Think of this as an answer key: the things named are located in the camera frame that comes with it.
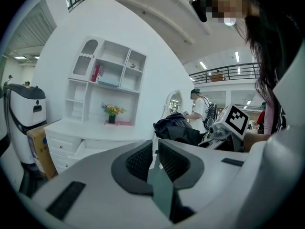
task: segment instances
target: black backpack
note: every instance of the black backpack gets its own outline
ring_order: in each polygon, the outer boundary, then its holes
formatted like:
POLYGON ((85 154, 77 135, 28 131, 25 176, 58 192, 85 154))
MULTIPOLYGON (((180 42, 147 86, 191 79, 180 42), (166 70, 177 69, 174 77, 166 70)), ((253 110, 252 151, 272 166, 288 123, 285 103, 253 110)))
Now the black backpack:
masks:
POLYGON ((217 119, 217 104, 210 104, 209 100, 205 97, 201 97, 204 100, 205 105, 208 107, 206 111, 206 118, 203 121, 204 127, 209 130, 209 127, 212 126, 217 119))

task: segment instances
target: white mirror frame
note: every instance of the white mirror frame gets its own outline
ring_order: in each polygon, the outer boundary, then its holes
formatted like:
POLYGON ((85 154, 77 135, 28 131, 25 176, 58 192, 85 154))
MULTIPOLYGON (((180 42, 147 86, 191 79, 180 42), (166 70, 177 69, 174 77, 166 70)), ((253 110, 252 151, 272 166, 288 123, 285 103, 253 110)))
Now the white mirror frame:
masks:
POLYGON ((165 103, 165 105, 164 105, 164 111, 163 111, 163 114, 162 114, 162 116, 161 116, 161 119, 164 119, 164 118, 166 118, 167 116, 171 115, 171 112, 170 112, 170 101, 171 101, 171 98, 172 98, 172 96, 173 96, 174 94, 178 94, 178 95, 180 95, 180 97, 181 97, 182 102, 181 102, 181 105, 180 105, 180 111, 179 111, 179 113, 181 113, 181 114, 183 113, 183 99, 182 99, 181 91, 180 91, 180 90, 174 90, 174 91, 172 91, 172 92, 168 95, 168 97, 167 97, 167 99, 166 99, 166 103, 165 103))

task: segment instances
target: floor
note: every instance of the floor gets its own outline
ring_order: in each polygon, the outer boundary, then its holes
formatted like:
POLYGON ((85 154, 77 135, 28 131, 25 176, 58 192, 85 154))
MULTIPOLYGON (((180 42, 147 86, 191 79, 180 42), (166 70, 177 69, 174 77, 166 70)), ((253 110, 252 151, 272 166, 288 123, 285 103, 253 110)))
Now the floor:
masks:
POLYGON ((164 169, 159 168, 159 155, 153 169, 148 172, 147 182, 153 186, 153 200, 159 209, 169 218, 173 195, 173 183, 168 178, 164 169))

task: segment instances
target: cardboard box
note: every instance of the cardboard box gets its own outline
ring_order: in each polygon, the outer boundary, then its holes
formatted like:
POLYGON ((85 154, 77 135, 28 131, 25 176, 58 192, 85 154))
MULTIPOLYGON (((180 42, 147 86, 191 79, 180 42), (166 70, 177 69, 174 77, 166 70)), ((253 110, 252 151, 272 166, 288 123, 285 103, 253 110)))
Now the cardboard box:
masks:
POLYGON ((30 131, 27 131, 27 135, 30 149, 39 171, 44 177, 51 180, 53 177, 57 176, 58 173, 53 164, 48 148, 46 134, 43 129, 47 125, 48 124, 31 129, 30 131))

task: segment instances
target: person in red shirt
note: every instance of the person in red shirt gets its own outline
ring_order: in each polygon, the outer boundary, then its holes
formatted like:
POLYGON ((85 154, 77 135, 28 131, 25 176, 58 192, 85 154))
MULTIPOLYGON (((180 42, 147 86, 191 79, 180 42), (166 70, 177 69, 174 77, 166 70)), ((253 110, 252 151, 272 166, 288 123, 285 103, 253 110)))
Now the person in red shirt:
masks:
POLYGON ((263 108, 264 110, 261 112, 261 114, 258 117, 258 120, 256 121, 256 123, 259 125, 258 127, 258 134, 264 134, 264 118, 265 118, 265 111, 266 111, 266 102, 263 102, 261 105, 261 108, 263 108))

